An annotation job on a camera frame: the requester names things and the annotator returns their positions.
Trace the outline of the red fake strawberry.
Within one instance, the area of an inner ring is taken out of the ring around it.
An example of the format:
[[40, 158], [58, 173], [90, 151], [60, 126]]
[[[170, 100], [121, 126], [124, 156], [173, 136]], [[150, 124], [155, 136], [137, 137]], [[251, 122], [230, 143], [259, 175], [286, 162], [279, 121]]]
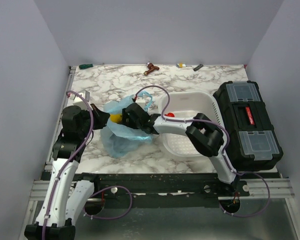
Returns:
[[174, 118], [175, 115], [172, 112], [168, 112], [165, 114], [166, 117]]

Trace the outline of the yellow fake banana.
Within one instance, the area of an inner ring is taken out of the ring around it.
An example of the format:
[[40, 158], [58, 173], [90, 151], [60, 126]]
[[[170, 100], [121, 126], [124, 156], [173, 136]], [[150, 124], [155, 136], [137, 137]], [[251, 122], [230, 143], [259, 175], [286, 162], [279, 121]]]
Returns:
[[113, 123], [116, 123], [116, 124], [120, 124], [122, 122], [122, 114], [111, 114], [110, 115], [110, 120], [113, 122]]

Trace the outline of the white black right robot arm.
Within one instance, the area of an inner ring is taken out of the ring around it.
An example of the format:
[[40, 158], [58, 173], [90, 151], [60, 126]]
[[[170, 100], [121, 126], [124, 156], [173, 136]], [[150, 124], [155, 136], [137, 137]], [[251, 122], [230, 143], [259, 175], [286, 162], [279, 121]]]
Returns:
[[163, 114], [148, 114], [137, 103], [122, 110], [123, 125], [147, 134], [174, 134], [188, 137], [201, 155], [209, 158], [220, 183], [220, 191], [231, 196], [238, 190], [239, 173], [226, 156], [230, 137], [226, 129], [212, 122], [203, 113], [193, 118], [168, 117]]

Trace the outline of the light blue plastic bag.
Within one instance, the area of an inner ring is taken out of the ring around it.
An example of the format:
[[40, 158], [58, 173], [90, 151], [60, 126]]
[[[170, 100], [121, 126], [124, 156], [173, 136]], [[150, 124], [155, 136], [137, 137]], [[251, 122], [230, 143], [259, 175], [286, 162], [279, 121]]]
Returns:
[[[128, 95], [120, 101], [109, 101], [103, 111], [109, 114], [121, 114], [122, 110], [133, 103], [134, 95]], [[120, 158], [135, 151], [142, 144], [151, 144], [153, 136], [140, 129], [108, 120], [106, 127], [100, 130], [100, 139], [107, 153], [113, 158]]]

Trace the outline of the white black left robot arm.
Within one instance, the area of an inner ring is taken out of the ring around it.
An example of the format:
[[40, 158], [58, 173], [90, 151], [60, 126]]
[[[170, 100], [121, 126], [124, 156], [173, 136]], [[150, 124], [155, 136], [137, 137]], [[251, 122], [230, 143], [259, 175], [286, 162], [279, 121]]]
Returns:
[[90, 135], [103, 129], [109, 118], [109, 113], [93, 103], [87, 109], [72, 105], [62, 110], [62, 129], [52, 148], [52, 170], [45, 199], [34, 223], [24, 230], [28, 240], [75, 238], [79, 214], [88, 197], [100, 194], [101, 185], [94, 173], [79, 177], [73, 195], [69, 195], [71, 185]]

